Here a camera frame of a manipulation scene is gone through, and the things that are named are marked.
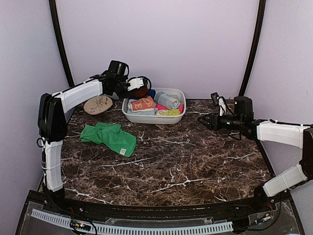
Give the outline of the brown towel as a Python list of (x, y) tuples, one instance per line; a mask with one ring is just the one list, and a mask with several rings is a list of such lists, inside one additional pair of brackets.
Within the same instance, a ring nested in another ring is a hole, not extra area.
[(132, 98), (134, 99), (145, 98), (148, 94), (149, 94), (149, 89), (147, 85), (144, 85), (132, 91)]

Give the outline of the orange bunny pattern towel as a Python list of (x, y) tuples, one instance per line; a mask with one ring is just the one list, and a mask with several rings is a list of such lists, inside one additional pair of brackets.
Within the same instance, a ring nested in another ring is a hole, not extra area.
[(151, 96), (146, 98), (141, 98), (136, 101), (132, 101), (128, 104), (128, 109), (131, 112), (145, 112), (145, 111), (152, 111), (155, 109), (155, 102)]

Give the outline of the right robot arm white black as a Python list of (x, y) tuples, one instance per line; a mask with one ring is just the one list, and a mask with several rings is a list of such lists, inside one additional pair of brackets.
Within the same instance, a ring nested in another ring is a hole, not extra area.
[(258, 186), (254, 198), (250, 200), (250, 209), (261, 212), (268, 205), (268, 199), (281, 192), (313, 179), (313, 126), (311, 124), (281, 122), (273, 119), (255, 119), (252, 99), (237, 96), (233, 99), (234, 109), (226, 104), (224, 97), (213, 93), (213, 105), (218, 107), (216, 113), (209, 113), (198, 121), (209, 130), (238, 131), (239, 136), (249, 140), (270, 142), (287, 148), (297, 148), (302, 157), (300, 161)]

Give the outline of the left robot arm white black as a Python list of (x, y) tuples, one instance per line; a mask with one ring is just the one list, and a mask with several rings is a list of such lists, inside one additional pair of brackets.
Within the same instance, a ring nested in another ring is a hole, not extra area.
[(129, 93), (128, 75), (127, 64), (112, 60), (109, 68), (102, 74), (94, 75), (64, 91), (41, 96), (38, 115), (40, 138), (37, 145), (42, 149), (44, 185), (48, 191), (57, 192), (63, 189), (61, 149), (67, 135), (66, 113), (103, 94), (116, 94), (119, 98), (126, 98)]

